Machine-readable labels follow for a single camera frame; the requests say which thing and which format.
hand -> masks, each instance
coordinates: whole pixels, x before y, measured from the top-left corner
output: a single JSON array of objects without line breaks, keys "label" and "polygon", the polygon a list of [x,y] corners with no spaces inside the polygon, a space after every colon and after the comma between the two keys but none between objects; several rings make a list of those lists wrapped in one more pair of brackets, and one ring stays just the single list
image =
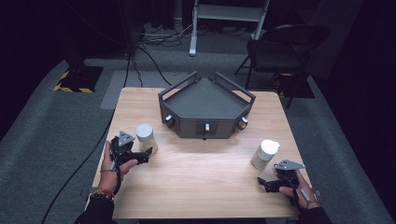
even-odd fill
[{"label": "hand", "polygon": [[[306,183],[305,179],[303,178],[303,176],[300,173],[300,170],[295,170],[295,172],[297,174],[298,182],[300,183],[299,188],[297,188],[297,190],[296,190],[297,195],[299,197],[298,203],[299,203],[300,207],[305,210],[315,208],[315,207],[320,207],[320,203],[317,201],[314,191],[309,187],[308,183]],[[309,201],[301,193],[302,189],[306,192],[307,196],[309,197],[309,199],[310,199]],[[292,188],[280,187],[279,192],[294,198]]]},{"label": "hand", "polygon": [[[110,156],[110,142],[106,141],[105,146],[105,155],[103,157],[102,166],[101,166],[101,175],[100,175],[100,182],[99,182],[99,189],[106,189],[114,191],[117,187],[117,172],[112,172],[108,170],[110,169],[112,160]],[[121,172],[121,179],[124,175],[128,174],[129,170],[138,164],[137,160],[130,160],[125,162],[123,165],[120,166]]]}]

wooden table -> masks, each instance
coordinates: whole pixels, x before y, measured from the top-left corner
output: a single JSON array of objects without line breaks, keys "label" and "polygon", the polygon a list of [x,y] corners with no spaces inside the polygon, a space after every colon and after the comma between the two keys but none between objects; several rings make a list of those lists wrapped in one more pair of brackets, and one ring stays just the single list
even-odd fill
[{"label": "wooden table", "polygon": [[[256,100],[248,126],[229,139],[179,138],[161,122],[158,93],[162,89],[124,88],[107,140],[120,131],[135,136],[140,123],[154,129],[158,151],[148,163],[124,177],[116,196],[114,218],[296,217],[298,212],[280,193],[266,193],[257,176],[277,180],[274,163],[303,163],[279,98],[253,91]],[[279,142],[278,153],[263,170],[250,159],[263,139]],[[134,141],[133,151],[138,151]],[[306,171],[302,173],[309,181]],[[99,166],[93,186],[99,183]]]}]

black chair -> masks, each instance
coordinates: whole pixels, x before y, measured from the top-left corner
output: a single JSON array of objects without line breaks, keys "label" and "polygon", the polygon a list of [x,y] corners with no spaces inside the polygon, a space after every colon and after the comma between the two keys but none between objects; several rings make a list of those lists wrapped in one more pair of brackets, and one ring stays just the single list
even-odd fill
[{"label": "black chair", "polygon": [[[247,42],[247,57],[234,74],[241,68],[248,68],[245,89],[248,89],[252,70],[257,73],[273,73],[275,78],[279,74],[293,75],[296,81],[287,105],[289,108],[302,82],[309,77],[305,66],[310,52],[329,35],[326,27],[307,24],[287,24],[269,29],[260,39]],[[250,66],[244,66],[248,60]]]}]

sleeve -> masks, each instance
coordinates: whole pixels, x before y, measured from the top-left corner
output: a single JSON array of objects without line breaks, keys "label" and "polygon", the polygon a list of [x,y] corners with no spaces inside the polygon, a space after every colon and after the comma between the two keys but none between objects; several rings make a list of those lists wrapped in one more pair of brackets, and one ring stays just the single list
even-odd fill
[{"label": "sleeve", "polygon": [[323,207],[316,207],[302,212],[298,218],[299,224],[332,224]]},{"label": "sleeve", "polygon": [[78,217],[80,224],[112,224],[114,202],[109,199],[91,198],[87,209]]}]

gray carpet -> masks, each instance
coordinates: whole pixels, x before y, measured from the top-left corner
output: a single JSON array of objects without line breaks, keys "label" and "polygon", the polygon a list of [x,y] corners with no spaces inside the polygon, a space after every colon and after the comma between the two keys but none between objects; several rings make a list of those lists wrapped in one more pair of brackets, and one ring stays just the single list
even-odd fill
[{"label": "gray carpet", "polygon": [[[147,46],[147,52],[168,80],[176,81],[192,71],[201,76],[218,71],[243,85],[246,72],[234,76],[233,71],[246,56],[247,40],[248,34],[207,33],[198,37],[195,57],[188,56],[188,38],[172,48]],[[167,87],[142,50],[136,52],[134,60],[144,87]],[[1,142],[0,223],[39,223],[55,194],[106,130],[127,62],[89,59],[86,64],[105,68],[96,93],[53,91],[67,67],[65,62],[58,64],[42,80]],[[131,65],[127,86],[141,85],[137,75]],[[308,81],[316,98],[295,99],[285,112],[313,187],[319,190],[331,220],[340,224],[394,223],[315,82],[312,78]],[[285,106],[289,99],[280,100]],[[83,211],[103,143],[61,193],[47,223],[73,223]],[[270,224],[284,222],[284,218],[268,220]]]}]

